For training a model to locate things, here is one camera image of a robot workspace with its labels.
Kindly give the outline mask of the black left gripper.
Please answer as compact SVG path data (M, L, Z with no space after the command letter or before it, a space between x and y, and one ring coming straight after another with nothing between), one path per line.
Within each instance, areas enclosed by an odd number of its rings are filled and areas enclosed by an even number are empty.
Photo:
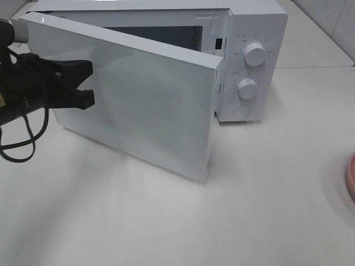
M92 90L76 90L93 74L88 60L46 60L16 54L8 68L8 113L29 114L41 108L85 110L95 104ZM62 81L74 90L65 90Z

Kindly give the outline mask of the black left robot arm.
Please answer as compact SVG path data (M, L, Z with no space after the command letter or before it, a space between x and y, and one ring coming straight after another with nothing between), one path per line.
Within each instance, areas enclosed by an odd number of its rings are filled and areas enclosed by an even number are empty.
M78 87L93 74L88 60L48 60L17 54L14 26L1 20L1 125L38 109L77 108L95 104L92 90Z

